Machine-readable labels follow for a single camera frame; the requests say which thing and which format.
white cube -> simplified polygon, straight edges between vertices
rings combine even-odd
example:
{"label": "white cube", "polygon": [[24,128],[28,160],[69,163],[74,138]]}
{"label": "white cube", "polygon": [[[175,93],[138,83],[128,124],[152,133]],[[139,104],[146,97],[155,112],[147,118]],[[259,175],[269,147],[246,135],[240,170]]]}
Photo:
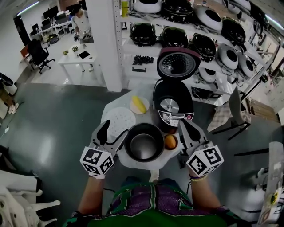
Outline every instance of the white cube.
{"label": "white cube", "polygon": [[198,176],[204,176],[219,167],[224,162],[218,146],[195,151],[186,164]]}
{"label": "white cube", "polygon": [[85,147],[80,162],[86,171],[105,175],[114,165],[111,153],[95,148]]}

green floor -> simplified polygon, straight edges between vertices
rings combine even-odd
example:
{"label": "green floor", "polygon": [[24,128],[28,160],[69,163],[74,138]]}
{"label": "green floor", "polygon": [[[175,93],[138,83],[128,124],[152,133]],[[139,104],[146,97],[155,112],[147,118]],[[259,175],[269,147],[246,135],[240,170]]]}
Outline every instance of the green floor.
{"label": "green floor", "polygon": [[[105,105],[126,92],[110,93],[100,87],[48,84],[25,84],[19,88],[16,100],[22,104],[15,115],[5,118],[0,135],[7,125],[10,130],[0,144],[9,147],[12,162],[18,169],[33,171],[43,181],[45,201],[61,201],[59,207],[50,209],[51,215],[58,218],[57,226],[61,226],[79,204],[88,178],[79,158],[101,121]],[[213,117],[214,106],[195,102],[194,111],[193,121],[206,129]],[[267,165],[268,155],[242,159],[233,155],[267,148],[270,141],[282,142],[283,134],[280,124],[258,117],[252,118],[247,131],[228,142],[227,138],[233,133],[208,135],[219,146],[225,159],[222,168],[210,174],[209,180],[222,203],[241,215],[238,196],[251,189],[242,191],[242,195],[234,194],[233,198],[231,193],[239,190],[242,173]],[[124,179],[131,175],[143,180],[150,176],[148,171],[126,168],[118,162],[108,172],[105,187],[118,190]],[[188,172],[179,169],[176,158],[161,170],[160,177],[173,178],[183,190],[189,181]],[[104,211],[112,196],[112,192],[104,192]]]}

black tablet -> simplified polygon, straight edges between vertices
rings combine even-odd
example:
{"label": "black tablet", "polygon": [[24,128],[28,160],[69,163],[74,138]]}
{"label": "black tablet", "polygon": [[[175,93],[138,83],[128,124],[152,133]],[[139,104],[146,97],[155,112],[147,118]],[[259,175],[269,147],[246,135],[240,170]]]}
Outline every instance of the black tablet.
{"label": "black tablet", "polygon": [[90,54],[87,51],[82,52],[79,54],[80,58],[84,59],[85,57],[89,56]]}

ceiling light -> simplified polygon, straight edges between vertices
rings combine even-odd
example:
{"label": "ceiling light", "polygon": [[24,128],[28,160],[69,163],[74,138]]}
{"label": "ceiling light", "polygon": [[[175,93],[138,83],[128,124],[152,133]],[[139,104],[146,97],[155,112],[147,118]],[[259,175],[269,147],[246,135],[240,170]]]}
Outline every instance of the ceiling light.
{"label": "ceiling light", "polygon": [[284,30],[284,28],[278,22],[276,22],[274,19],[272,19],[270,16],[268,16],[267,14],[265,14],[265,16],[268,19],[270,19],[271,21],[273,21],[279,28],[281,28],[281,30]]}
{"label": "ceiling light", "polygon": [[26,12],[28,9],[32,8],[33,6],[35,6],[35,5],[38,4],[38,3],[39,3],[39,1],[37,1],[37,2],[34,3],[33,5],[30,5],[28,8],[25,8],[23,11],[19,12],[19,13],[17,14],[17,16],[21,15],[23,12]]}

beaded bracelet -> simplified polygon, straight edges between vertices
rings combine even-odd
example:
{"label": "beaded bracelet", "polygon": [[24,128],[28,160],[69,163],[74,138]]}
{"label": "beaded bracelet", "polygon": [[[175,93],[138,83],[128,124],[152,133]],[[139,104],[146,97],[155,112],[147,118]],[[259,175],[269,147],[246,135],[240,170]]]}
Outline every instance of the beaded bracelet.
{"label": "beaded bracelet", "polygon": [[202,177],[195,177],[195,178],[190,177],[191,181],[193,181],[193,182],[202,181],[202,180],[204,180],[205,178],[207,178],[207,175],[202,176]]}

